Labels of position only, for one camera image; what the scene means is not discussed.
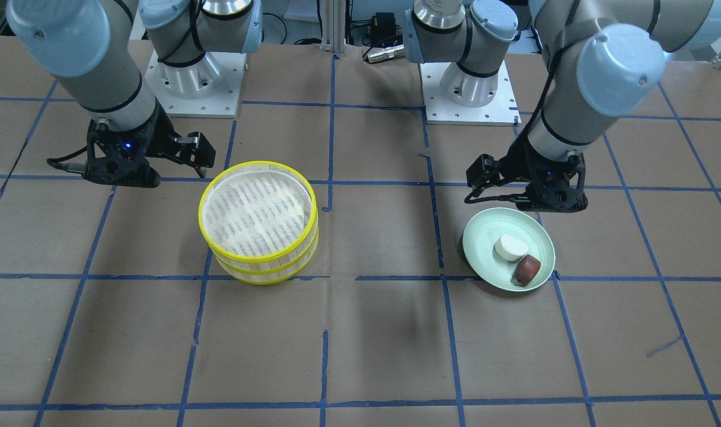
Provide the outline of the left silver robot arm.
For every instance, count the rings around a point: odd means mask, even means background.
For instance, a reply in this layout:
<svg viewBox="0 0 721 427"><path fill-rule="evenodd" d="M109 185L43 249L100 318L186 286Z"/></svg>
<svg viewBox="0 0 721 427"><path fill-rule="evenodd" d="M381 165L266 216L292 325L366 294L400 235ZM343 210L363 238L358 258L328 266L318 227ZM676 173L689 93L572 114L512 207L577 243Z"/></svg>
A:
<svg viewBox="0 0 721 427"><path fill-rule="evenodd" d="M588 207L585 149L659 83L667 52L721 36L721 1L529 1L528 9L548 77L507 154L483 154L469 166L464 202L580 212ZM477 107L490 99L486 88L520 29L501 1L414 1L402 40L410 62L447 63L448 98Z"/></svg>

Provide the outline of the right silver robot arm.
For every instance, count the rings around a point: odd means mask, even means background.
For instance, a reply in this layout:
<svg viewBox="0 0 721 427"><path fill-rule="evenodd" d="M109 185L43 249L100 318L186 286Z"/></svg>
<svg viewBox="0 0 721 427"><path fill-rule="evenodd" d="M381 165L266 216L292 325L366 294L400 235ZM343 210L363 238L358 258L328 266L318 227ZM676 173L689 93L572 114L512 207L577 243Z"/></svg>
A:
<svg viewBox="0 0 721 427"><path fill-rule="evenodd" d="M89 115L83 148L49 167L105 186L157 187L151 158L204 178L216 150L201 132L179 135L127 48L140 17L174 95L210 94L224 81L214 52L258 51L260 1L9 1L8 24L30 56Z"/></svg>

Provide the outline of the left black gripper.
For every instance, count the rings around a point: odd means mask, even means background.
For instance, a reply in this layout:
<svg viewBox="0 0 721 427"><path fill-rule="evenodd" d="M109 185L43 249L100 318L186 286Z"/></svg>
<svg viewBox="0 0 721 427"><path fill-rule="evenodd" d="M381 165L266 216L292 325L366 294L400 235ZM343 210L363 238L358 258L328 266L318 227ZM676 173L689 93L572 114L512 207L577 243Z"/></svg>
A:
<svg viewBox="0 0 721 427"><path fill-rule="evenodd" d="M530 143L515 142L502 158L502 176L509 182L528 182L514 202L520 211L576 213L588 207L583 154L553 161L539 154Z"/></svg>

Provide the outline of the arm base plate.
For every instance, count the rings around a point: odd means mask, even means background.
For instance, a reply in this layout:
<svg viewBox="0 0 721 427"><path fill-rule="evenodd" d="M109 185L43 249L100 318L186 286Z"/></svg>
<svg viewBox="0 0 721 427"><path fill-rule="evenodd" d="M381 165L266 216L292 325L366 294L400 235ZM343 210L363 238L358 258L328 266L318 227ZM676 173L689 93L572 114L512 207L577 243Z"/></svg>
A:
<svg viewBox="0 0 721 427"><path fill-rule="evenodd" d="M207 52L195 65L173 68L152 52L145 82L170 117L235 119L247 55Z"/></svg>
<svg viewBox="0 0 721 427"><path fill-rule="evenodd" d="M496 75L466 75L455 63L420 64L429 125L512 126L522 122L505 62Z"/></svg>

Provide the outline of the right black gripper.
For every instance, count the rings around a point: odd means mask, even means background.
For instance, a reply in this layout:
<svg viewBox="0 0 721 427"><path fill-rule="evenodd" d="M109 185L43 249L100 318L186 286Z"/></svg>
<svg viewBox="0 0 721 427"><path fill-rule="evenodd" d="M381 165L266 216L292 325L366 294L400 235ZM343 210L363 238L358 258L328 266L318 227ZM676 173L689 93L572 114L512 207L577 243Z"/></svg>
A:
<svg viewBox="0 0 721 427"><path fill-rule="evenodd" d="M106 186L158 187L162 181L149 157L160 157L178 134L169 121L149 120L129 132L114 132L92 120L87 132L84 179Z"/></svg>

